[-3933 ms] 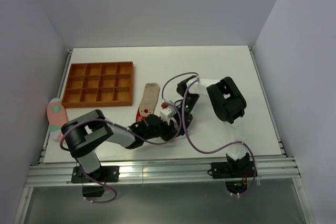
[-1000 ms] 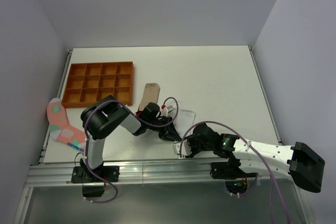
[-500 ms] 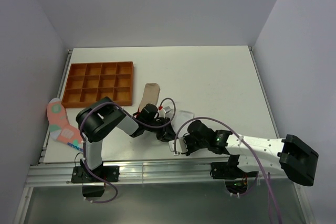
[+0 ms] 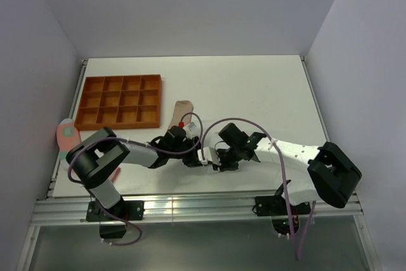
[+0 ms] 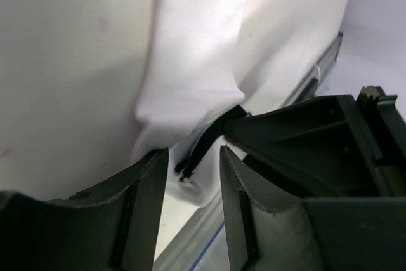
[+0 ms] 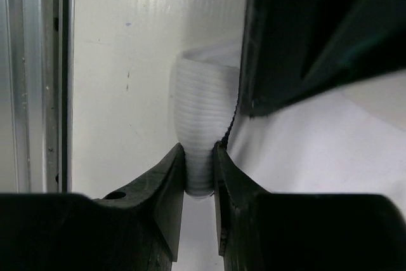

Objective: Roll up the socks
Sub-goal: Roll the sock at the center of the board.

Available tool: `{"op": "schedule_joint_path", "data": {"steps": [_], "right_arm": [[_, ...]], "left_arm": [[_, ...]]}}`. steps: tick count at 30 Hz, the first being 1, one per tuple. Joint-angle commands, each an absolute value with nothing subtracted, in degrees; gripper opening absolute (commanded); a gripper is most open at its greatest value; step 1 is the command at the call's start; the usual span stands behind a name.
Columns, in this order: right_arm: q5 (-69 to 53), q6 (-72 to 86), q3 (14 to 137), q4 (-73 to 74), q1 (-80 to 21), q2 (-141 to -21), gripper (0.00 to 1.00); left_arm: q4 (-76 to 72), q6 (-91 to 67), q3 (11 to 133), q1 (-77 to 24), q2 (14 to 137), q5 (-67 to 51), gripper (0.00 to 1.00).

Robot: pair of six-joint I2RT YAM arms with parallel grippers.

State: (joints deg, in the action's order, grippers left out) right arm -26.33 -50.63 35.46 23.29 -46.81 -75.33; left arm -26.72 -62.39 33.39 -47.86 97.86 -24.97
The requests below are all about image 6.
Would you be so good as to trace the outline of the white sock black cuff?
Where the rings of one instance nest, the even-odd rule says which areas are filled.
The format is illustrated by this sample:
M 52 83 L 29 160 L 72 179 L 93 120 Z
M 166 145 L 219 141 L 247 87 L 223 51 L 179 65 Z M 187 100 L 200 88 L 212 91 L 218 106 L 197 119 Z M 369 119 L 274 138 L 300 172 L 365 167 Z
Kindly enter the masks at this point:
M 175 270 L 226 270 L 218 251 L 213 149 L 268 192 L 377 194 L 405 220 L 405 71 L 298 103 L 267 117 L 235 114 L 240 48 L 230 41 L 182 52 L 174 66 L 174 121 L 188 172 Z

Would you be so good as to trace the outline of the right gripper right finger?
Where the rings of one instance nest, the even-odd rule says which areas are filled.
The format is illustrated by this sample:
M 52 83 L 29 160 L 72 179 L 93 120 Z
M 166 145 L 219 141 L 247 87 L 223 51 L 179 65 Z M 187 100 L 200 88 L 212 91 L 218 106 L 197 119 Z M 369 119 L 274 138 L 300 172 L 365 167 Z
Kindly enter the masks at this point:
M 280 194 L 213 149 L 218 251 L 226 270 L 404 270 L 405 220 L 377 194 Z

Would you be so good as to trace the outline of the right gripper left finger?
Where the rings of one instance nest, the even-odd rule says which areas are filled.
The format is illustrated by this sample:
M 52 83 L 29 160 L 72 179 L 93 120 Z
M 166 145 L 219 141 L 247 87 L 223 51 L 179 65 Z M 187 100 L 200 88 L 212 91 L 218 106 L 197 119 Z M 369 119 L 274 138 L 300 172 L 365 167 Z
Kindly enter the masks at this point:
M 2 270 L 171 270 L 178 258 L 185 156 L 175 145 L 152 169 L 101 199 L 1 195 Z

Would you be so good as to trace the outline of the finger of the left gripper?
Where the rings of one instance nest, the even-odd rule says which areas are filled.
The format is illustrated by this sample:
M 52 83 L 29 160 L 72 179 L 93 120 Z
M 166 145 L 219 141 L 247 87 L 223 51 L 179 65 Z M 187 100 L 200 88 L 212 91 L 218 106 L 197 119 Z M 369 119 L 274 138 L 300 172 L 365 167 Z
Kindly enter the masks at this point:
M 405 68 L 405 0 L 247 0 L 239 109 L 270 115 Z

